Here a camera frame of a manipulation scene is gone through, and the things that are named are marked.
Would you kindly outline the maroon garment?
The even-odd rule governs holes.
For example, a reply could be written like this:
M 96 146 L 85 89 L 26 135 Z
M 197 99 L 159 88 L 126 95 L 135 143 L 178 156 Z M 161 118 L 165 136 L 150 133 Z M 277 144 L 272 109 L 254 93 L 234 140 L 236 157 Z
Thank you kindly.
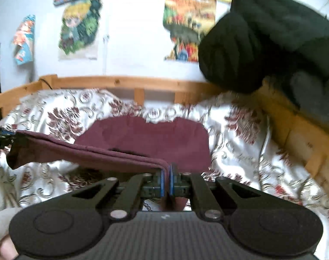
M 17 131 L 7 164 L 64 160 L 83 168 L 136 173 L 160 170 L 169 191 L 170 171 L 201 174 L 211 155 L 208 132 L 199 122 L 177 117 L 171 122 L 150 123 L 142 117 L 119 116 L 96 120 L 74 143 L 41 133 Z

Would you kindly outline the wooden bed frame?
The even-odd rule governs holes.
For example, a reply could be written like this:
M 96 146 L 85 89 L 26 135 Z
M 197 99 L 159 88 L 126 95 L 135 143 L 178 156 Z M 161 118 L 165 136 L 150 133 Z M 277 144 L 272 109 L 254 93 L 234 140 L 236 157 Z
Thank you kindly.
M 174 102 L 195 104 L 205 96 L 215 96 L 222 89 L 203 82 L 142 78 L 130 76 L 79 76 L 60 78 L 46 75 L 0 93 L 0 111 L 7 115 L 19 100 L 39 90 L 106 88 L 133 91 L 137 104 L 144 104 L 145 91 L 164 91 L 174 94 Z M 274 126 L 273 138 L 291 155 L 305 163 L 306 170 L 329 196 L 329 127 L 297 109 L 279 90 L 264 80 L 263 86 L 252 95 L 270 116 Z

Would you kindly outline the black plush pillow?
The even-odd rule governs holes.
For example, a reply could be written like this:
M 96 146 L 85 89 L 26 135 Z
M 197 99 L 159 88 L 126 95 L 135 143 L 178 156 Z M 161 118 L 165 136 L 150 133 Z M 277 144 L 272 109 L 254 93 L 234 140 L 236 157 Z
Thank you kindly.
M 268 79 L 295 107 L 329 124 L 329 20 L 293 0 L 232 0 L 198 47 L 204 77 L 252 94 Z

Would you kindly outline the small colourful poster left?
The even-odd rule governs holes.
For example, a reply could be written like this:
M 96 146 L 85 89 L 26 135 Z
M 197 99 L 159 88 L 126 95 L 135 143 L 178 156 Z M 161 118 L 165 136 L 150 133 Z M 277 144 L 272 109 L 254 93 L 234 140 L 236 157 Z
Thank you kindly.
M 26 16 L 17 28 L 13 44 L 16 46 L 15 61 L 18 66 L 34 60 L 35 15 Z

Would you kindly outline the floral satin bedspread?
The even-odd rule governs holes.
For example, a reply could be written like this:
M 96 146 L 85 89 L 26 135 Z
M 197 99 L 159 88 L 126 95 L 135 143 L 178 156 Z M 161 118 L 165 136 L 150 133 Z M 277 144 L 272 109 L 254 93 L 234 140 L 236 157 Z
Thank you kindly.
M 73 143 L 96 120 L 119 116 L 138 116 L 153 124 L 177 117 L 201 123 L 211 154 L 204 179 L 225 176 L 311 209 L 324 227 L 315 256 L 329 259 L 328 195 L 301 162 L 271 141 L 263 113 L 236 95 L 221 94 L 194 106 L 142 107 L 107 90 L 44 90 L 22 98 L 0 125 Z M 6 155 L 7 150 L 0 150 L 0 210 L 46 201 L 102 179 L 100 171 L 80 170 L 67 161 L 29 163 L 12 170 Z

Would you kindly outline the green anime wall poster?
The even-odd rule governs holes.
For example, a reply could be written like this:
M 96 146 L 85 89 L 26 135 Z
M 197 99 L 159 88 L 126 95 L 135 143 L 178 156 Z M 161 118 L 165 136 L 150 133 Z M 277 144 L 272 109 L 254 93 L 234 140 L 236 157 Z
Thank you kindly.
M 98 31 L 102 0 L 78 0 L 69 4 L 62 16 L 59 60 L 98 57 Z

